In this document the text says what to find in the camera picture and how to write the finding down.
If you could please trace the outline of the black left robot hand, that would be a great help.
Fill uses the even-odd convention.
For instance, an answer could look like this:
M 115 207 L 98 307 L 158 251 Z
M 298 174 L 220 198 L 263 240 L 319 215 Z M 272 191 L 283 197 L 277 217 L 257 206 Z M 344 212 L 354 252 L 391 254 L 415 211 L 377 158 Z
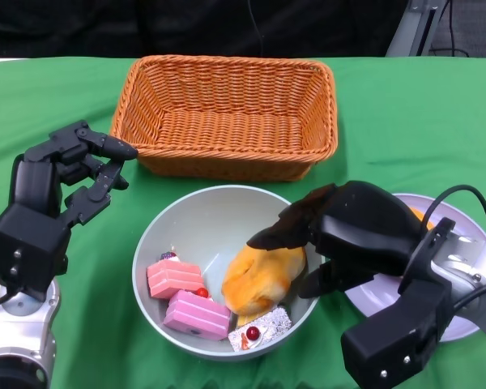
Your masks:
M 74 122 L 16 157 L 10 202 L 70 227 L 86 224 L 110 204 L 111 190 L 128 188 L 121 170 L 137 156 L 127 142 Z

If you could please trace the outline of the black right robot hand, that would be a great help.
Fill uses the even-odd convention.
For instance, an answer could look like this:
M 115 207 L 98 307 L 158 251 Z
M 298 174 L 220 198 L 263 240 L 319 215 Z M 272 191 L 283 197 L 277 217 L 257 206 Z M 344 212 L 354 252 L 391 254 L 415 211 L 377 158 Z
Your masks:
M 312 245 L 328 261 L 302 281 L 301 298 L 344 292 L 376 274 L 401 276 L 428 232 L 427 225 L 393 194 L 361 181 L 329 184 L 310 191 L 254 234 L 248 246 L 260 250 Z

